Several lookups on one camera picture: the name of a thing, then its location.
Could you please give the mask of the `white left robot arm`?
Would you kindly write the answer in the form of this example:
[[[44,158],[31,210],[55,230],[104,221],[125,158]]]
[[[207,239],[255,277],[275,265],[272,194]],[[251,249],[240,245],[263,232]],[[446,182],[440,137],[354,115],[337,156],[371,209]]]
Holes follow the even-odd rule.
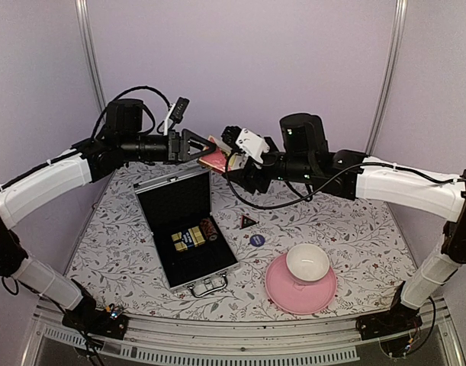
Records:
[[[86,331],[96,330],[102,316],[95,299],[74,281],[24,250],[16,225],[43,205],[76,188],[95,183],[129,162],[181,164],[213,153],[214,143],[190,130],[175,131],[189,104],[169,105],[163,132],[144,130],[143,101],[118,98],[103,110],[101,130],[29,172],[0,185],[0,277],[13,278],[60,305]]]

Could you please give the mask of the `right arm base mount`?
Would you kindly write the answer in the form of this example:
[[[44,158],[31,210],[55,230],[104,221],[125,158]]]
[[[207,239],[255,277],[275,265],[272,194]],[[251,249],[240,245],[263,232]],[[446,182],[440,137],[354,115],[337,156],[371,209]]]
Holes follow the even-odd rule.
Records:
[[[409,315],[392,314],[389,310],[359,316],[355,321],[355,328],[362,340],[376,339],[390,336],[399,332],[406,332],[421,327],[423,321],[417,313]]]

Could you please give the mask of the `aluminium poker case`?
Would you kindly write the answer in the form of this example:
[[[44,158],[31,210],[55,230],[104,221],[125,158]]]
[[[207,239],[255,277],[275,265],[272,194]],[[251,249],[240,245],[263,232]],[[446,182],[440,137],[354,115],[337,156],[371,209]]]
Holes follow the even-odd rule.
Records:
[[[213,217],[210,172],[196,165],[133,188],[169,289],[195,298],[226,289],[239,261]]]

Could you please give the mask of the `pink card deck box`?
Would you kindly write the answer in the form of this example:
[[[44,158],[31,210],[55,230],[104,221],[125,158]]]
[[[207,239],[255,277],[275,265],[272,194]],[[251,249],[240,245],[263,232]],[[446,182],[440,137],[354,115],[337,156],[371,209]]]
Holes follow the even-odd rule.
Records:
[[[218,174],[223,174],[226,171],[227,158],[230,156],[232,149],[221,139],[212,135],[208,137],[208,140],[216,145],[216,149],[213,153],[199,158],[198,163],[205,168],[217,172]],[[237,169],[242,169],[244,165],[244,157],[241,155],[234,155],[229,162],[228,171],[231,172]]]

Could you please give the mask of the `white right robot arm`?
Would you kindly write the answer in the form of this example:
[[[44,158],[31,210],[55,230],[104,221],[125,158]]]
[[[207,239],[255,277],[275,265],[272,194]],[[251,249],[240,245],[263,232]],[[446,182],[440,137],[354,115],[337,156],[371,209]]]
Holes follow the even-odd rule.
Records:
[[[330,152],[317,115],[291,114],[280,120],[280,127],[284,151],[271,138],[246,128],[224,129],[221,139],[231,153],[246,157],[242,168],[224,173],[228,185],[238,184],[254,194],[265,193],[273,180],[300,183],[307,195],[299,195],[297,202],[322,192],[349,200],[385,201],[445,219],[441,243],[398,287],[383,316],[386,330],[399,332],[426,299],[466,265],[466,171],[461,175],[425,172],[363,152]]]

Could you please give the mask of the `blue gold card deck box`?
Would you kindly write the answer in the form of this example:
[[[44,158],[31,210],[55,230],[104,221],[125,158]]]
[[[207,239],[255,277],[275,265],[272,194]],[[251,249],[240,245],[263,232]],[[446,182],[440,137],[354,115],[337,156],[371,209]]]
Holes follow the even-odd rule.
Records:
[[[172,234],[172,242],[177,252],[184,252],[205,244],[206,239],[200,227],[193,226],[192,228]]]

